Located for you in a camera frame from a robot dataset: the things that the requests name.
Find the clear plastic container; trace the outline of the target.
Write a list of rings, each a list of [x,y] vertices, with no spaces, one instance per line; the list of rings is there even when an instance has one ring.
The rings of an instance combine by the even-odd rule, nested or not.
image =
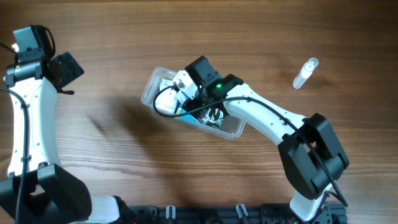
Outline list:
[[[155,94],[157,93],[157,90],[159,89],[161,81],[163,79],[172,80],[174,76],[176,76],[176,74],[177,72],[164,67],[155,68],[141,96],[142,103],[153,111],[152,102]],[[219,129],[212,128],[205,124],[189,120],[187,118],[174,118],[174,121],[186,124],[208,134],[212,134],[227,140],[232,140],[240,137],[246,124],[244,121],[232,117],[225,117]]]

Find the blue medicine box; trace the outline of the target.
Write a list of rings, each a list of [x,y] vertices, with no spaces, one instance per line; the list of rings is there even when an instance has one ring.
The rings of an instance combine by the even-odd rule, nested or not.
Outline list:
[[[178,108],[175,110],[175,114],[183,114],[183,113],[186,113],[186,112],[187,112],[187,111],[185,111],[181,106],[178,107]],[[191,114],[187,114],[187,115],[184,115],[184,116],[178,116],[177,119],[186,119],[186,120],[189,120],[189,121],[193,121],[193,122],[199,123],[199,120],[197,120],[197,119],[196,119],[194,116],[192,116]]]

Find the white medicine box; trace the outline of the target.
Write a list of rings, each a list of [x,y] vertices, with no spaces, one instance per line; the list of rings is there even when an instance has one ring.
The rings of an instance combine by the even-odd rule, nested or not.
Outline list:
[[[169,113],[176,113],[179,102],[175,99],[177,92],[173,88],[168,88],[172,86],[173,82],[168,79],[162,79],[159,84],[158,97],[155,101],[156,108],[158,110],[164,110]]]

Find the green round-logo box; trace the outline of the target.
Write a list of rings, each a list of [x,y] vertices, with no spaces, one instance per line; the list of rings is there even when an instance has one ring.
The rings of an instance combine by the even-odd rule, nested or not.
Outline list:
[[[208,116],[209,120],[206,122],[206,125],[211,128],[220,129],[224,119],[224,113],[218,108],[212,108],[209,110]]]

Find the white Panadol box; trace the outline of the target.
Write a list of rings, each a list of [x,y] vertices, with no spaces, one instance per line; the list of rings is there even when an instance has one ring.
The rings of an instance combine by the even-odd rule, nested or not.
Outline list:
[[[179,107],[181,106],[185,110],[185,103],[191,98],[189,98],[184,92],[179,90],[175,95],[175,99],[180,103]],[[208,113],[209,109],[205,110],[205,115],[203,118],[197,118],[197,120],[199,120],[199,123],[206,124],[206,122],[209,120]]]

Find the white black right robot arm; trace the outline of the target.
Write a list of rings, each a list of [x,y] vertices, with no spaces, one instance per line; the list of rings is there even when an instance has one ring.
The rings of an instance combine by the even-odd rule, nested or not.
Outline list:
[[[303,222],[320,212],[330,188],[342,204],[336,181],[349,166],[349,159],[330,122],[315,113],[310,118],[291,113],[258,95],[233,74],[223,77],[205,56],[185,67],[197,87],[186,104],[198,115],[207,108],[250,124],[269,138],[279,150],[285,175],[295,189],[290,209]]]

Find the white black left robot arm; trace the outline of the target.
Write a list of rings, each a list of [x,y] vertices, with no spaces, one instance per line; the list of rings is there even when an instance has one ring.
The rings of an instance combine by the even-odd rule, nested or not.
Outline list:
[[[3,91],[13,106],[13,153],[1,182],[1,207],[16,223],[119,223],[115,196],[92,196],[83,181],[60,164],[55,106],[67,85],[83,75],[68,52],[56,53],[50,30],[29,25],[14,31],[14,63]]]

